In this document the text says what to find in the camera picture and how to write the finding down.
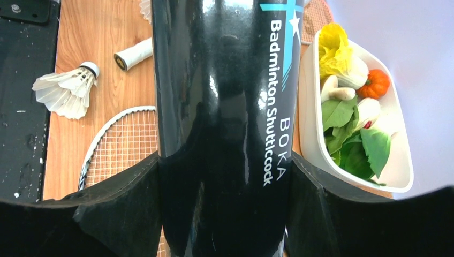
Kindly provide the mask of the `black shuttlecock tube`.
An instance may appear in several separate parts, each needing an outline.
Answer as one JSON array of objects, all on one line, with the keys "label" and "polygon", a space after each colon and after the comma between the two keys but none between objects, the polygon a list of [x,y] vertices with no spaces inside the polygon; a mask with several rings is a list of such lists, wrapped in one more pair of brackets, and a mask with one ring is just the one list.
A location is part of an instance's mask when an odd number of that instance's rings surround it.
[{"label": "black shuttlecock tube", "polygon": [[152,1],[172,256],[281,256],[303,1]]}]

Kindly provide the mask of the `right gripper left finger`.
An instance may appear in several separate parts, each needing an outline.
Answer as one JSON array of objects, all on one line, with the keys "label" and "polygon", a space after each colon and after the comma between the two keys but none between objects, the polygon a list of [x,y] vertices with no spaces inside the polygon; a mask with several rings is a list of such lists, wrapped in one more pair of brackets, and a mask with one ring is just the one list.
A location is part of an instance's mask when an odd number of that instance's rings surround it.
[{"label": "right gripper left finger", "polygon": [[1,256],[156,256],[158,154],[61,200],[1,201]]}]

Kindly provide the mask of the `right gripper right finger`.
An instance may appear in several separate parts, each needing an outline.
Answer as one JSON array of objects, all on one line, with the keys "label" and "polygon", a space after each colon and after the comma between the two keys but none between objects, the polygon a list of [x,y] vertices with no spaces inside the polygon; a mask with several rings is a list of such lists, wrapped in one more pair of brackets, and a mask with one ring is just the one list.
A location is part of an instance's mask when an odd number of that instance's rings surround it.
[{"label": "right gripper right finger", "polygon": [[453,187],[385,198],[292,154],[289,256],[453,256]]}]

